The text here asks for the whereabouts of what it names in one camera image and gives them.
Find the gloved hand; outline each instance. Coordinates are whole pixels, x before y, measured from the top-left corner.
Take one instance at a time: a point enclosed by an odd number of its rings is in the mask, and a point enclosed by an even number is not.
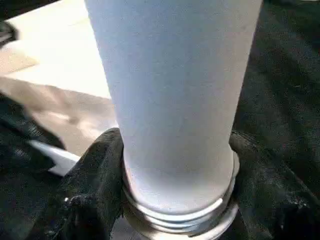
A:
[[[108,240],[122,212],[123,142],[103,133],[62,179],[27,240]]]
[[[0,171],[41,172],[54,162],[29,144],[30,140],[64,149],[62,142],[38,125],[27,110],[0,93]]]
[[[320,238],[320,203],[281,158],[250,135],[233,131],[240,171],[233,195],[246,227],[246,240]]]

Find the black cloth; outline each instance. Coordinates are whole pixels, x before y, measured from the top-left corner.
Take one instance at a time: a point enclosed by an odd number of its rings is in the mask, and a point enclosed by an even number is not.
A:
[[[0,0],[0,19],[9,19],[57,0]]]
[[[63,178],[27,239],[110,239],[122,212],[122,154],[119,129],[103,133]]]
[[[30,140],[64,148],[21,104],[0,93],[0,239],[25,239],[61,180],[47,172],[54,162]]]
[[[252,240],[320,239],[319,17],[319,2],[261,9],[230,139]]]

